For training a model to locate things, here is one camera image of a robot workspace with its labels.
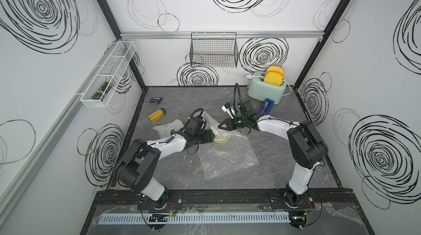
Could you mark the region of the yellow green patterned bowl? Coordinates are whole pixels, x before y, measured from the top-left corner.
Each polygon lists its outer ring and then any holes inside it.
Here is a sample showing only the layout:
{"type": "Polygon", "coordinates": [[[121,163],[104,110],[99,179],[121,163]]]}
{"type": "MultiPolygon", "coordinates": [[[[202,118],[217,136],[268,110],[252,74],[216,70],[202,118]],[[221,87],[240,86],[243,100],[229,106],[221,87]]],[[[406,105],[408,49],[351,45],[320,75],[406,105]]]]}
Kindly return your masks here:
{"type": "Polygon", "coordinates": [[[214,134],[213,142],[217,144],[223,144],[229,141],[229,139],[231,138],[231,134],[224,130],[212,129],[212,132],[214,134]]]}

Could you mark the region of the bubble wrap sheet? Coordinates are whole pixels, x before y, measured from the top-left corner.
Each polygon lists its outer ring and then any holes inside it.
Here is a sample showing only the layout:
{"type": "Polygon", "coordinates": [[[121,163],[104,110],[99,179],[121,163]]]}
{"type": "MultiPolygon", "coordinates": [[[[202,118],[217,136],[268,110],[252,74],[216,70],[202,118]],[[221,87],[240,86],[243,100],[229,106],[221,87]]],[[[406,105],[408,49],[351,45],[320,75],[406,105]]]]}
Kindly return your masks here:
{"type": "Polygon", "coordinates": [[[164,138],[170,136],[172,130],[178,131],[183,126],[183,122],[179,119],[176,119],[173,122],[167,124],[154,126],[153,130],[155,130],[159,134],[160,138],[164,138]]]}
{"type": "MultiPolygon", "coordinates": [[[[207,112],[206,129],[218,129],[219,122],[207,112]]],[[[259,164],[248,137],[237,131],[229,132],[231,138],[223,144],[215,142],[200,145],[198,155],[206,180],[219,178],[259,164]]]]}

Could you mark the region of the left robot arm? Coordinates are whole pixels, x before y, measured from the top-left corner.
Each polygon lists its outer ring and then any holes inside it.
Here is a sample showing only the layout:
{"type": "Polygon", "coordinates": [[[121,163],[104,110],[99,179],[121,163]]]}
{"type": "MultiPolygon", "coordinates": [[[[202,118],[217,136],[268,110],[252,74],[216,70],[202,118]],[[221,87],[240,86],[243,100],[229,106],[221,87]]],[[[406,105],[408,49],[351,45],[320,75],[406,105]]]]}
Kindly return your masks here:
{"type": "Polygon", "coordinates": [[[191,147],[212,143],[215,134],[206,129],[202,116],[192,117],[179,130],[171,130],[170,136],[146,141],[134,140],[116,162],[112,175],[135,194],[148,198],[153,207],[162,209],[168,202],[168,189],[153,175],[160,159],[183,152],[191,147]]]}

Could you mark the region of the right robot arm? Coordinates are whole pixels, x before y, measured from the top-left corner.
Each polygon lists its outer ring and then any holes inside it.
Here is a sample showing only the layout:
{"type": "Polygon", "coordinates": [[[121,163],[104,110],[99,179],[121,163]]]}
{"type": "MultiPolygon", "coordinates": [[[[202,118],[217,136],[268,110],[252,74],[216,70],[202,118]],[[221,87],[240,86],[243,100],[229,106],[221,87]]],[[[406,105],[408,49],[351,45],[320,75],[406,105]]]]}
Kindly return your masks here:
{"type": "Polygon", "coordinates": [[[307,200],[309,185],[317,167],[328,153],[322,136],[309,121],[290,122],[269,114],[258,113],[250,101],[235,104],[227,102],[221,109],[230,117],[218,125],[226,131],[241,128],[267,132],[289,141],[295,166],[285,189],[285,201],[291,208],[299,208],[307,200]]]}

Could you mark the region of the blue tape dispenser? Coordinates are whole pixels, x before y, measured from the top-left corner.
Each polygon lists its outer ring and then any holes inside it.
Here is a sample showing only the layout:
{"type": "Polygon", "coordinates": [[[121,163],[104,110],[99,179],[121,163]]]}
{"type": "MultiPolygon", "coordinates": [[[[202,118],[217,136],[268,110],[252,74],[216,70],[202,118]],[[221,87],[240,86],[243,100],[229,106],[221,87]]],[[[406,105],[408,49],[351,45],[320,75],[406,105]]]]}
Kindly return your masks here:
{"type": "Polygon", "coordinates": [[[270,99],[266,98],[264,100],[264,103],[262,104],[260,110],[259,110],[259,113],[269,114],[270,111],[272,110],[274,104],[275,104],[275,102],[273,100],[270,100],[270,99]]]}

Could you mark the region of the mint green toaster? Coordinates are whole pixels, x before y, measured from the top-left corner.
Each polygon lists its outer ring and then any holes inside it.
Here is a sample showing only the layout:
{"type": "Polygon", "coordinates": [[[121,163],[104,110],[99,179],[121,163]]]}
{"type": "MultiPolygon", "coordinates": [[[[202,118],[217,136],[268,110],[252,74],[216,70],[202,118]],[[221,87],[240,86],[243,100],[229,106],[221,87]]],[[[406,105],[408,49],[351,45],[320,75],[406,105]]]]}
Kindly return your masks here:
{"type": "Polygon", "coordinates": [[[252,75],[248,75],[247,77],[250,80],[247,87],[247,95],[249,97],[259,101],[269,99],[276,105],[281,102],[287,88],[286,82],[283,82],[281,86],[266,83],[262,80],[262,78],[264,78],[264,72],[262,71],[254,72],[252,75]]]}

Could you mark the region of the yellow bottle black cap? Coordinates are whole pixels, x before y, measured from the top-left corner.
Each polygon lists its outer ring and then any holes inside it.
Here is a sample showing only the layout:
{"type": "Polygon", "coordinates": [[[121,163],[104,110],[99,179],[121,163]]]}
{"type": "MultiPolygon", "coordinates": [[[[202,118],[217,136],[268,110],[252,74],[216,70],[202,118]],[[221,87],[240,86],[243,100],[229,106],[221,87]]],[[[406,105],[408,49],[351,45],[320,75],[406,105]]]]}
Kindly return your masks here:
{"type": "Polygon", "coordinates": [[[161,119],[166,114],[166,110],[164,108],[158,109],[157,111],[153,112],[148,116],[148,119],[152,123],[156,123],[159,119],[161,119]]]}

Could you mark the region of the small black clip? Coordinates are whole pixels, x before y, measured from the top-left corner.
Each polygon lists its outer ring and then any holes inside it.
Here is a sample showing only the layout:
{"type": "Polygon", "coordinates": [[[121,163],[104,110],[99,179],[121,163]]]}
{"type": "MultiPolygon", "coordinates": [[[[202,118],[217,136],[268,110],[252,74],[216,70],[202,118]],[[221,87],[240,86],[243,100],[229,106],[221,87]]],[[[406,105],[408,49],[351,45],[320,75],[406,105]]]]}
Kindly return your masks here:
{"type": "Polygon", "coordinates": [[[150,103],[160,104],[162,100],[163,100],[163,98],[153,97],[153,98],[151,98],[150,103]]]}

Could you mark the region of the front yellow sponge toast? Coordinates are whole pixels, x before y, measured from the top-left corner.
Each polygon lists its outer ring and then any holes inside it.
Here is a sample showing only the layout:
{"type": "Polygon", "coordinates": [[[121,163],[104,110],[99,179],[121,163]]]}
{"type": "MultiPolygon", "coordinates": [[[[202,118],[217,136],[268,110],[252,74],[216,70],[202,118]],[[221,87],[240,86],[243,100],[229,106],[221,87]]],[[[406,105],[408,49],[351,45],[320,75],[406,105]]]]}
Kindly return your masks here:
{"type": "Polygon", "coordinates": [[[268,71],[265,74],[264,82],[275,86],[282,86],[284,75],[276,71],[268,71]]]}

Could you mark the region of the yellow sponge toast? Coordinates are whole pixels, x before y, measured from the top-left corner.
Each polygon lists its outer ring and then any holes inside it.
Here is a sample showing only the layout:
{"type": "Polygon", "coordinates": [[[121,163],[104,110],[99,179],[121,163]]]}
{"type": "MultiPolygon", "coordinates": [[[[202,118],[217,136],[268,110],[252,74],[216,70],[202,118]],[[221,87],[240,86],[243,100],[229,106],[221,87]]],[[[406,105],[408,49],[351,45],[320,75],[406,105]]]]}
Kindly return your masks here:
{"type": "Polygon", "coordinates": [[[284,69],[282,68],[282,67],[280,67],[280,66],[270,66],[268,69],[267,69],[267,71],[266,71],[267,73],[269,73],[269,72],[275,72],[275,73],[278,73],[279,75],[284,75],[284,69]]]}
{"type": "Polygon", "coordinates": [[[276,71],[268,71],[265,74],[264,82],[275,86],[282,86],[284,75],[276,71]]]}

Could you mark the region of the rear yellow sponge toast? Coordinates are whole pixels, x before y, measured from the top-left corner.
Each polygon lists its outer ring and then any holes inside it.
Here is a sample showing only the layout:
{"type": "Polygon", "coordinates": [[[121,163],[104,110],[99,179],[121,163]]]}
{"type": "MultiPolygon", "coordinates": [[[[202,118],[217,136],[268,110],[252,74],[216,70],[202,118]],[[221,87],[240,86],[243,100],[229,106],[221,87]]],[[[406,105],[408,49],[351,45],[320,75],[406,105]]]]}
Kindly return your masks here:
{"type": "Polygon", "coordinates": [[[267,71],[266,71],[267,73],[269,73],[269,72],[275,72],[275,73],[278,73],[279,75],[284,75],[284,69],[282,68],[282,67],[280,67],[280,66],[270,66],[268,69],[267,69],[267,71]]]}

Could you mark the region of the dark bottle in shelf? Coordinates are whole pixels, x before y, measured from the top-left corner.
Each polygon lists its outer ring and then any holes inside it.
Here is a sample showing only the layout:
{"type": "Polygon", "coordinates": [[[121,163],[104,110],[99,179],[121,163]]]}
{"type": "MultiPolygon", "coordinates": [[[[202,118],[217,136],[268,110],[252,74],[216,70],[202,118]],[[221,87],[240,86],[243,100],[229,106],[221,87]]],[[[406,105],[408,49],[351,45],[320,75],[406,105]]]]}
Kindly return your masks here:
{"type": "Polygon", "coordinates": [[[114,87],[114,84],[110,80],[106,80],[99,89],[91,96],[92,100],[103,100],[106,94],[114,87]]]}

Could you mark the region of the black front mounting rail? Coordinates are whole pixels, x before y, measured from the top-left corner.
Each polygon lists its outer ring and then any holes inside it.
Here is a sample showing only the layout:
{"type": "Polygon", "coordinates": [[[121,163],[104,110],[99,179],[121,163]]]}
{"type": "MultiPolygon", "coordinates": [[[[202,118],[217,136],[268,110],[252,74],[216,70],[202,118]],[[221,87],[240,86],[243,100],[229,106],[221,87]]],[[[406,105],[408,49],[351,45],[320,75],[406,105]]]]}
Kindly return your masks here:
{"type": "MultiPolygon", "coordinates": [[[[169,190],[168,199],[181,204],[258,203],[279,202],[284,199],[285,189],[262,190],[169,190]]],[[[323,202],[353,202],[356,195],[352,189],[312,189],[311,197],[323,202]]],[[[128,190],[105,190],[96,193],[94,204],[139,203],[142,195],[128,190]]]]}

